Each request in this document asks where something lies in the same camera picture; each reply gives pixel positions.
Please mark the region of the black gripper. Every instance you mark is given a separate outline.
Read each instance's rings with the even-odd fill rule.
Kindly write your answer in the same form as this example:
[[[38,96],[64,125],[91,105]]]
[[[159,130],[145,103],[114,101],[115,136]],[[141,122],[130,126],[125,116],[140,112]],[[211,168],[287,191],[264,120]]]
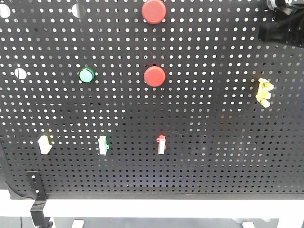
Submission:
[[[259,26],[258,39],[265,43],[274,42],[303,48],[304,3],[286,0],[286,6],[275,9],[273,13],[273,22]]]

